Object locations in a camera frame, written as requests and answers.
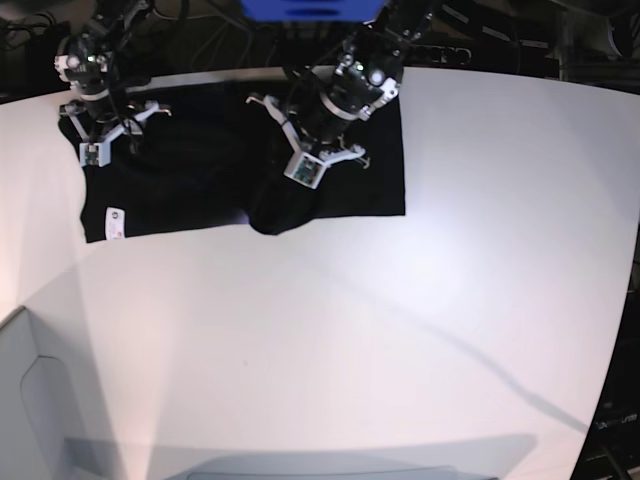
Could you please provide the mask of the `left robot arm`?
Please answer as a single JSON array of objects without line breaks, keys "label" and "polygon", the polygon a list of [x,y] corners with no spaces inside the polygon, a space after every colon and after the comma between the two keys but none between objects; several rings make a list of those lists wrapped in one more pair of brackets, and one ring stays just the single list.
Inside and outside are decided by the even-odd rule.
[{"label": "left robot arm", "polygon": [[317,189],[326,172],[343,162],[367,168],[367,151],[345,141],[345,132],[399,95],[404,62],[428,31],[440,1],[390,1],[377,18],[341,39],[309,66],[289,69],[292,85],[284,101],[250,95],[278,124],[292,155],[283,174]]}]

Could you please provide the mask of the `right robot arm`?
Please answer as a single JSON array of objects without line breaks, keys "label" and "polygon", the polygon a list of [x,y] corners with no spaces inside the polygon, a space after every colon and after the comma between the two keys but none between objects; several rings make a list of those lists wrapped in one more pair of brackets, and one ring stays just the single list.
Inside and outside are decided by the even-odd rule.
[{"label": "right robot arm", "polygon": [[60,107],[59,115],[71,122],[80,139],[82,167],[109,165],[112,144],[120,137],[138,151],[148,119],[172,114],[169,106],[156,101],[131,103],[116,63],[116,55],[154,7],[153,1],[98,1],[79,33],[58,48],[54,67],[76,94]]}]

